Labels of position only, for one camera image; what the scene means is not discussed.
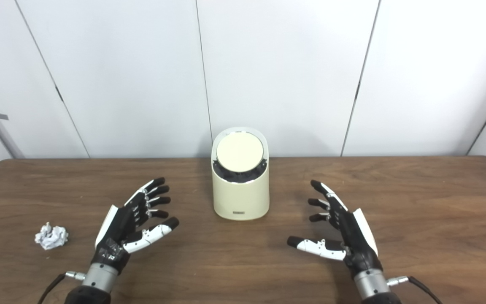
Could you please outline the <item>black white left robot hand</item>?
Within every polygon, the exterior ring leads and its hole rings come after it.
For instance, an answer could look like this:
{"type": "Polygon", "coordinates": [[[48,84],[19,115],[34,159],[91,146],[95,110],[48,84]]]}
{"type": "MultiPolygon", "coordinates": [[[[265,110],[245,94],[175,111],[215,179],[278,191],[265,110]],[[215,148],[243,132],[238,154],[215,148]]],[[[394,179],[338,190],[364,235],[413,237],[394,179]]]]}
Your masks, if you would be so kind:
{"type": "Polygon", "coordinates": [[[110,206],[96,237],[91,263],[104,264],[121,274],[131,254],[176,229],[179,220],[156,209],[170,203],[170,197],[163,196],[169,190],[164,177],[156,178],[136,190],[123,206],[110,206]]]}

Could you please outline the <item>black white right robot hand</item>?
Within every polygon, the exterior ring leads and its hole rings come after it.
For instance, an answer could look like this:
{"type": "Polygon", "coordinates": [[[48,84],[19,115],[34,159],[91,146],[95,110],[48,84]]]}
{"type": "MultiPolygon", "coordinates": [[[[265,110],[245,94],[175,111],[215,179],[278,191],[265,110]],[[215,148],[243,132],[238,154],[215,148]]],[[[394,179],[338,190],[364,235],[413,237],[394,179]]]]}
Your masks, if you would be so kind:
{"type": "Polygon", "coordinates": [[[324,195],[324,200],[310,198],[308,204],[318,206],[324,212],[309,216],[309,221],[328,222],[340,232],[341,240],[289,236],[287,244],[303,252],[344,262],[352,277],[362,272],[371,272],[372,269],[383,271],[374,236],[362,210],[350,211],[339,196],[324,183],[312,180],[310,184],[324,195]]]}

